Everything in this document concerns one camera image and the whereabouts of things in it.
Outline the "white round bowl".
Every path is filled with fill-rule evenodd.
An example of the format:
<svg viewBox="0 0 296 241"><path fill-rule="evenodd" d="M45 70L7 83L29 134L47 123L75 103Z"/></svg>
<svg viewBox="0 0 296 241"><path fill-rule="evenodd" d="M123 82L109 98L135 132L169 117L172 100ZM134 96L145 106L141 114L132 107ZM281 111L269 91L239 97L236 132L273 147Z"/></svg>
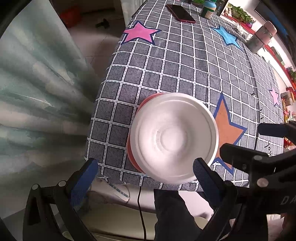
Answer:
<svg viewBox="0 0 296 241"><path fill-rule="evenodd" d="M183 93L157 93L138 108L126 148L140 172L165 184L184 184L196 179L196 158L213 163L218 144L216 121L201 101Z"/></svg>

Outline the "person's dark trouser legs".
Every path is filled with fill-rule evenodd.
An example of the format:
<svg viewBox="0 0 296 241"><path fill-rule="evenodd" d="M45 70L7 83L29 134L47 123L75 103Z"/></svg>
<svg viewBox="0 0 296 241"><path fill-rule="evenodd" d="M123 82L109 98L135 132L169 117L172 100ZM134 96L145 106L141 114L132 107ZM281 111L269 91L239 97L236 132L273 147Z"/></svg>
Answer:
<svg viewBox="0 0 296 241"><path fill-rule="evenodd" d="M177 191L154 190L154 240L197 240L202 232Z"/></svg>

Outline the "pink grey thermos bottle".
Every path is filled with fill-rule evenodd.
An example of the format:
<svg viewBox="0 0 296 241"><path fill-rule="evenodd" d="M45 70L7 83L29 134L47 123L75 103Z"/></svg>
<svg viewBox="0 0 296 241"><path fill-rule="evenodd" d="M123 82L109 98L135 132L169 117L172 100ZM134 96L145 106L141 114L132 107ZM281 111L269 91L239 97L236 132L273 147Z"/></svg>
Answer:
<svg viewBox="0 0 296 241"><path fill-rule="evenodd" d="M258 52L263 46L267 45L277 33L277 29L270 21L266 21L255 34L246 42L247 48L252 53Z"/></svg>

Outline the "teal striped curtain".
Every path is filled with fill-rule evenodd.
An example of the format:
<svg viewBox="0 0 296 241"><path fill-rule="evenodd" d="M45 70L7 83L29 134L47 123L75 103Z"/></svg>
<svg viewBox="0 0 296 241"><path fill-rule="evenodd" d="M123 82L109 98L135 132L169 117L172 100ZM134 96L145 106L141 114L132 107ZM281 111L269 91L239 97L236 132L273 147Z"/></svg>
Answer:
<svg viewBox="0 0 296 241"><path fill-rule="evenodd" d="M49 1L30 1L1 35L1 185L83 164L100 80Z"/></svg>

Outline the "grey checked star tablecloth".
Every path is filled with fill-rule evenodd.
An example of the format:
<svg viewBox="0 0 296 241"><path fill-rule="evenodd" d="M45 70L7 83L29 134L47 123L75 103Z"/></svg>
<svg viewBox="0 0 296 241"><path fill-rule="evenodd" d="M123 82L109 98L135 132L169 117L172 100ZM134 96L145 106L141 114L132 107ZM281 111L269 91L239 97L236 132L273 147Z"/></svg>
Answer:
<svg viewBox="0 0 296 241"><path fill-rule="evenodd" d="M258 133L260 123L282 123L278 85L271 65L252 54L241 40L226 44L217 29L234 34L221 17L209 20L200 10L182 3L195 19L177 21L167 9L168 1L146 1L128 24L156 29L152 42L123 34L111 56L105 78L95 99L86 158L98 161L98 178L112 184L134 184L166 190L200 191L197 181L170 185L140 173L127 156L130 125L141 102L160 92L191 95L214 113L227 108L231 127L243 134L238 146L265 152L283 152L283 139Z"/></svg>

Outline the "green capped bottle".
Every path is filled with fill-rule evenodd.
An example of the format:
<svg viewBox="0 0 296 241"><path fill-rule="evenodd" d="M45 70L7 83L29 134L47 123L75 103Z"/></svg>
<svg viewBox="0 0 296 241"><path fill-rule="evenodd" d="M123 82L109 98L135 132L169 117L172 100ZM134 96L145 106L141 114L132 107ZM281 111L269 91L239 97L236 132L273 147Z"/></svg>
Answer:
<svg viewBox="0 0 296 241"><path fill-rule="evenodd" d="M206 19L210 19L216 10L216 2L217 0L204 1L200 16Z"/></svg>

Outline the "red cased smartphone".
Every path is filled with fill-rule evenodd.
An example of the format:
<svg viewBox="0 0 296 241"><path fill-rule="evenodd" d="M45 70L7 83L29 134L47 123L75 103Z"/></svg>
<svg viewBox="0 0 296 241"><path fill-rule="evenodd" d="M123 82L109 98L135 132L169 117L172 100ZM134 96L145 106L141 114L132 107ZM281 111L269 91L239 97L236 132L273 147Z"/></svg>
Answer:
<svg viewBox="0 0 296 241"><path fill-rule="evenodd" d="M196 23L193 17L182 6L167 4L166 8L176 18L176 20L180 22L191 23L191 24Z"/></svg>

